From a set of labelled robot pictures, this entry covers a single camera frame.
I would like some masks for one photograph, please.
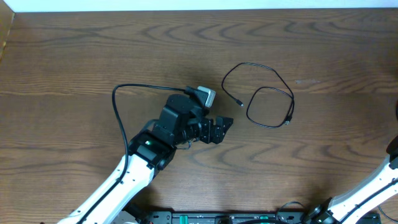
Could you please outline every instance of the white wall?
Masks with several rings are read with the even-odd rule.
[[[398,7],[398,0],[5,0],[14,12]]]

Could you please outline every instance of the coiled black cable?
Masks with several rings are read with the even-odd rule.
[[[281,77],[273,68],[271,68],[271,67],[268,67],[268,66],[265,66],[265,65],[256,64],[256,63],[250,63],[250,62],[242,62],[242,63],[237,64],[235,67],[233,67],[233,68],[224,76],[223,81],[221,82],[221,87],[222,87],[222,89],[224,90],[224,92],[225,92],[229,97],[231,97],[239,106],[242,106],[242,107],[244,106],[243,103],[242,103],[242,101],[238,100],[238,99],[235,98],[233,95],[231,95],[230,93],[228,93],[228,91],[226,91],[225,88],[224,88],[224,81],[225,81],[225,78],[226,78],[233,70],[235,70],[235,68],[238,68],[240,65],[252,65],[252,66],[257,66],[257,67],[261,67],[261,68],[266,68],[266,69],[268,69],[268,70],[273,71],[273,72],[278,76],[278,78],[282,81],[282,83],[284,83],[284,85],[286,86],[286,88],[290,91],[290,94],[289,94],[289,93],[287,93],[287,92],[285,92],[285,91],[282,91],[282,90],[277,89],[277,88],[274,88],[274,87],[269,87],[269,86],[262,86],[262,87],[258,88],[258,89],[254,92],[253,96],[251,97],[250,102],[249,102],[249,104],[248,104],[248,108],[246,109],[246,117],[248,118],[248,120],[250,120],[250,121],[253,122],[254,124],[256,124],[256,125],[258,125],[258,126],[261,126],[261,127],[264,127],[264,128],[279,128],[279,127],[281,127],[281,126],[284,125],[284,124],[289,124],[290,121],[292,120],[292,116],[293,116],[293,112],[294,112],[294,94],[293,94],[293,91],[292,91],[292,90],[289,88],[289,86],[286,84],[286,82],[282,79],[282,77]],[[253,119],[251,119],[250,116],[249,116],[249,108],[250,108],[250,105],[251,105],[251,103],[252,103],[252,101],[253,101],[253,99],[254,99],[256,93],[257,93],[258,91],[260,91],[261,89],[265,89],[265,88],[271,89],[271,90],[276,90],[276,91],[278,91],[278,92],[280,92],[280,93],[285,94],[286,96],[288,96],[288,97],[291,99],[290,106],[289,106],[289,109],[287,110],[287,113],[286,113],[286,116],[285,116],[284,120],[283,120],[279,125],[277,125],[277,126],[271,126],[271,125],[260,124],[260,123],[258,123],[258,122],[255,122],[255,121],[254,121]]]

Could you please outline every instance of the green led light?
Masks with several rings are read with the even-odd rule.
[[[180,216],[180,224],[189,224],[188,223],[188,215],[181,215]]]
[[[266,215],[260,216],[260,219],[268,219],[268,216]]]

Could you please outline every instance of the white arm segment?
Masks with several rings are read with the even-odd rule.
[[[364,179],[354,189],[332,198],[328,210],[333,212],[333,217],[335,219],[341,221],[355,205],[363,202],[370,195],[390,183],[394,178],[398,178],[398,169],[393,170],[389,167],[389,159],[390,155],[384,159],[383,163],[368,178]],[[395,194],[398,194],[398,184],[389,187],[387,190],[365,203],[347,218],[344,224],[355,224],[365,213]]]
[[[91,206],[115,183],[124,167],[124,156],[112,174],[100,187],[67,218],[58,224],[75,224],[91,208]],[[147,167],[148,163],[137,155],[129,156],[129,165],[122,181],[102,200],[90,213],[84,224],[111,223],[122,208],[135,194],[146,187],[154,178],[154,169]]]

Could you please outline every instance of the wood grain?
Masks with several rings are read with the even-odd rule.
[[[8,33],[10,32],[14,12],[7,6],[7,4],[0,0],[0,60],[2,51],[6,47]]]
[[[354,187],[398,133],[397,9],[18,14],[0,66],[0,222],[54,223],[77,208],[123,155],[111,106],[118,83],[217,91],[211,115],[234,118],[220,145],[197,143],[134,201],[176,211],[313,205]],[[276,69],[295,93],[290,125],[263,129],[221,90],[239,62]],[[226,88],[246,104],[271,73],[244,67]],[[126,88],[133,137],[169,92]],[[253,115],[283,102],[259,95]],[[398,217],[397,197],[383,207]]]

